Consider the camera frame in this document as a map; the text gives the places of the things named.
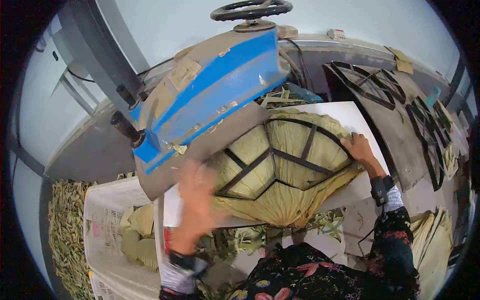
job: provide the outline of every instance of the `person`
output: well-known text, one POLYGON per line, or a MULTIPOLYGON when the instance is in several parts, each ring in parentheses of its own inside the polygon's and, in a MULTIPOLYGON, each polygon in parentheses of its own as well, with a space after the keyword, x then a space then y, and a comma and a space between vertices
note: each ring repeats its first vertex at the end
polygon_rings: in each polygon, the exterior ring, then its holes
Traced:
MULTIPOLYGON (((343 146, 364 166, 372 182, 375 178, 386 178, 368 140, 363 134, 352 135, 353 144, 342 139, 343 146)), ((170 244, 175 257, 193 255, 199 237, 219 224, 222 216, 212 209, 213 183, 211 171, 189 163, 179 185, 184 200, 181 224, 173 231, 170 244)), ((366 272, 336 264, 303 242, 279 248, 261 258, 228 299, 417 299, 419 273, 413 266, 410 218, 395 185, 386 196, 387 203, 376 208, 378 218, 366 272)), ((171 260, 163 263, 160 299, 199 297, 193 280, 194 267, 186 269, 171 260)))

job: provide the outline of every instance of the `pile of dried leaves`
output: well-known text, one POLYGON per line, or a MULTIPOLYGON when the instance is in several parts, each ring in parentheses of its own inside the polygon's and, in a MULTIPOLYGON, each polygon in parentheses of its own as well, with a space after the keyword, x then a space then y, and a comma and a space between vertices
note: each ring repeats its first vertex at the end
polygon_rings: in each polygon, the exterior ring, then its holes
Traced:
POLYGON ((48 204, 48 243, 55 273, 74 299, 94 299, 84 253, 83 212, 89 182, 60 180, 48 204))

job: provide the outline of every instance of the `paper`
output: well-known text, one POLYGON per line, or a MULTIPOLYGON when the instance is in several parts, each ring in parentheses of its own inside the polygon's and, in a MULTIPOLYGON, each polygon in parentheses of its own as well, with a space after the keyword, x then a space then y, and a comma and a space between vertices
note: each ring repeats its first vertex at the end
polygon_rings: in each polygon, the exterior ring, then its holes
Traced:
POLYGON ((396 60, 396 69, 405 73, 413 74, 413 65, 411 62, 406 62, 403 60, 399 60, 395 57, 396 60))
POLYGON ((390 52, 395 54, 396 58, 398 58, 399 60, 412 63, 412 60, 407 55, 405 55, 402 51, 393 49, 392 47, 385 47, 385 48, 387 48, 390 52))
POLYGON ((385 46, 390 52, 395 55, 396 69, 405 73, 413 74, 412 60, 402 51, 385 46))

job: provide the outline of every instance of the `black cylinder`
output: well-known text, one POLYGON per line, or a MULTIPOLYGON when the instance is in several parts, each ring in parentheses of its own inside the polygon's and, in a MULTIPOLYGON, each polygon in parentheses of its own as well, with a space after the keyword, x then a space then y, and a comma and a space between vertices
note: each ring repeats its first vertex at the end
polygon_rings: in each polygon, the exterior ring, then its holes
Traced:
POLYGON ((110 124, 117 128, 117 130, 121 134, 128 137, 133 143, 140 140, 141 134, 118 110, 113 114, 112 118, 110 119, 110 124))
POLYGON ((118 87, 117 87, 117 93, 120 95, 120 97, 122 97, 123 100, 125 100, 125 102, 127 102, 127 104, 129 106, 134 106, 135 103, 137 102, 135 100, 135 98, 132 96, 132 94, 130 93, 130 91, 123 85, 123 84, 120 84, 118 87))

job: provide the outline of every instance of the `black wrist strap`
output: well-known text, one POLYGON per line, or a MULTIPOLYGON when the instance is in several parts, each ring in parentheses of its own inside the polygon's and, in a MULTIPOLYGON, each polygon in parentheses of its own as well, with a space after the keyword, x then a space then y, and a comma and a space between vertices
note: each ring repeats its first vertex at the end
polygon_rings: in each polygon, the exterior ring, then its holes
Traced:
POLYGON ((388 202, 387 189, 385 188, 384 180, 382 177, 377 176, 370 180, 372 186, 372 198, 375 200, 377 206, 382 206, 388 202))
POLYGON ((204 274, 213 264, 212 259, 206 253, 183 255, 170 250, 168 253, 168 259, 174 266, 193 271, 194 277, 199 277, 204 274))

